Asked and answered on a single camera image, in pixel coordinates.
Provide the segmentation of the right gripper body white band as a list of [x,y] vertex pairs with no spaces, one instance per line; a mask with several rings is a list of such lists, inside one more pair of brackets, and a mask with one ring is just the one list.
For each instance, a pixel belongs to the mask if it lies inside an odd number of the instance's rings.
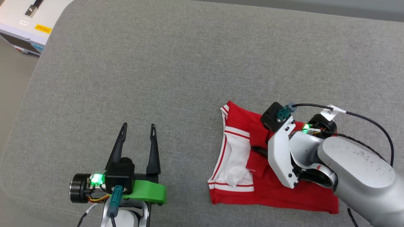
[[301,181],[309,181],[331,189],[336,186],[336,174],[317,155],[323,138],[294,131],[292,116],[268,141],[267,159],[284,187],[293,189]]

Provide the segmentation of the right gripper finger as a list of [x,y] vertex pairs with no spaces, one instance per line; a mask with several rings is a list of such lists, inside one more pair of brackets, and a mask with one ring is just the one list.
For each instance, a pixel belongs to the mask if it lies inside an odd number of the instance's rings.
[[251,150],[255,151],[257,154],[260,154],[262,157],[268,158],[267,148],[263,148],[261,146],[251,146]]

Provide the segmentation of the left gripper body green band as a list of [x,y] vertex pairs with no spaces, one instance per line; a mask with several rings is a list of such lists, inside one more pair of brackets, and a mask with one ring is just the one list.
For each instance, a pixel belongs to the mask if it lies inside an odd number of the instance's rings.
[[[124,188],[120,205],[134,205],[145,202],[148,205],[164,205],[167,201],[167,190],[162,184],[146,180],[146,174],[136,174],[138,179],[132,182],[132,193]],[[69,198],[72,203],[106,203],[112,197],[113,187],[108,189],[105,175],[76,174],[69,187]]]

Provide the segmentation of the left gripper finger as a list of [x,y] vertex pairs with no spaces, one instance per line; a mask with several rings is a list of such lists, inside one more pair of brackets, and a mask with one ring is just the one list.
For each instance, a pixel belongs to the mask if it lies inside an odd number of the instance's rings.
[[161,166],[160,166],[160,155],[158,149],[157,131],[155,124],[151,124],[150,142],[151,142],[150,157],[148,165],[146,167],[146,174],[158,176],[161,174]]
[[109,170],[110,165],[112,163],[119,162],[122,157],[123,144],[127,137],[127,127],[128,127],[127,122],[124,122],[120,128],[120,132],[118,133],[117,139],[115,141],[115,144],[113,146],[113,149],[111,151],[111,154],[108,158],[108,161],[107,161],[107,164],[105,167],[106,172]]

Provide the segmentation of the red and white garment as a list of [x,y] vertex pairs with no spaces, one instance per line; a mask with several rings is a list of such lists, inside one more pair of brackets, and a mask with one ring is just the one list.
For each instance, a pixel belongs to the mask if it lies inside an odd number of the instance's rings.
[[273,132],[264,128],[258,113],[229,101],[222,106],[223,139],[218,161],[208,179],[212,204],[264,205],[315,212],[339,213],[339,200],[331,189],[301,181],[284,187],[267,158],[251,146],[268,148]]

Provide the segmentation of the white appliance box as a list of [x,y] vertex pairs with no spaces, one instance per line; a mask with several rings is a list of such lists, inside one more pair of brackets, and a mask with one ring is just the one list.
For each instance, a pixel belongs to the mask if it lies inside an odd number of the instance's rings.
[[40,56],[56,22],[74,0],[43,0],[30,18],[26,10],[35,0],[0,0],[0,38],[16,50]]

